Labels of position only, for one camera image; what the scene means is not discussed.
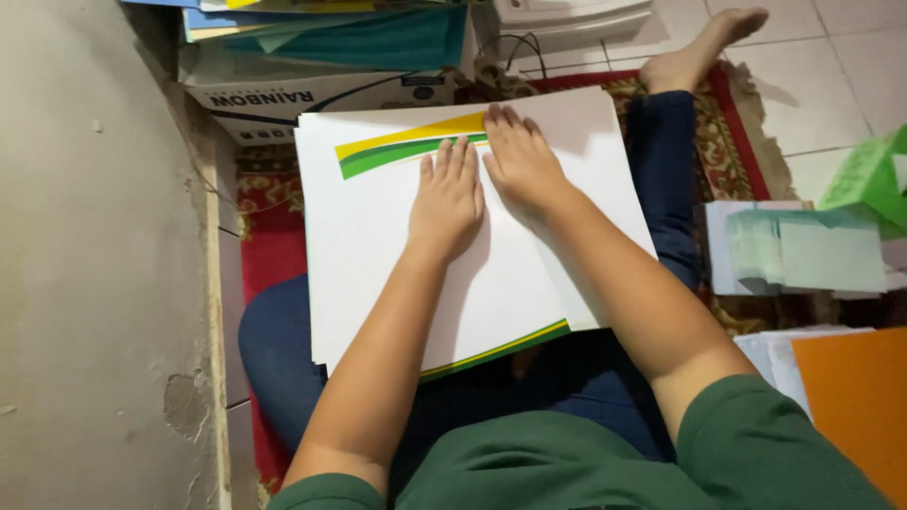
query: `orange paper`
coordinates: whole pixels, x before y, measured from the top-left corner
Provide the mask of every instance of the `orange paper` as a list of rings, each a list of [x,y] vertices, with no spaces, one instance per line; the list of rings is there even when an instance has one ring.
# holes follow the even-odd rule
[[[907,508],[907,328],[792,346],[815,427]]]

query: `blue jeans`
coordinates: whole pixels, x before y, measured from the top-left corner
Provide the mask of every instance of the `blue jeans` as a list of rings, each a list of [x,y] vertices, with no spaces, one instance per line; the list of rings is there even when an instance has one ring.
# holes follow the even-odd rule
[[[691,236],[695,183],[693,96],[639,98],[628,113],[630,168],[661,262],[689,288],[699,284]],[[306,275],[249,303],[239,348],[262,413],[295,451],[327,376],[311,357]],[[457,427],[529,410],[585,417],[622,436],[651,460],[674,451],[649,385],[610,330],[548,342],[526,377],[512,383],[508,358],[421,385],[397,449],[391,495],[399,494],[434,441]]]

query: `white wall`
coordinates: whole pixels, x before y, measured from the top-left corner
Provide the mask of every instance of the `white wall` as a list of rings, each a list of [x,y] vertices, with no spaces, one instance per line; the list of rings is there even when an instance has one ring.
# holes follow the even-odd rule
[[[0,508],[216,506],[183,140],[116,0],[1,16]]]

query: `person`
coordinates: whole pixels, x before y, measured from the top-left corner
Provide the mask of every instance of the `person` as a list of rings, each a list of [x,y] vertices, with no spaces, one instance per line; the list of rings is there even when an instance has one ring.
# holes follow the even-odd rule
[[[423,158],[406,247],[330,379],[311,361],[305,277],[259,295],[241,355],[296,451],[269,508],[888,507],[690,291],[692,93],[766,19],[722,12],[641,72],[628,154],[660,262],[571,185],[536,123],[494,104],[484,117],[497,192],[547,224],[613,333],[553,340],[516,382],[492,362],[418,385],[446,268],[484,212],[465,138]]]

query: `forearm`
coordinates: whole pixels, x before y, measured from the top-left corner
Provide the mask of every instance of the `forearm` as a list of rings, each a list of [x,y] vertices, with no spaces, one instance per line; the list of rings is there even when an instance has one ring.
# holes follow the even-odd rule
[[[334,452],[369,468],[357,475],[383,491],[409,417],[447,264],[407,248],[318,400],[290,471],[294,479],[332,468]],[[337,461],[347,464],[349,459]]]
[[[676,438],[692,398],[724,375],[755,372],[693,292],[584,194],[559,191],[545,220],[589,280],[621,346],[656,391]]]

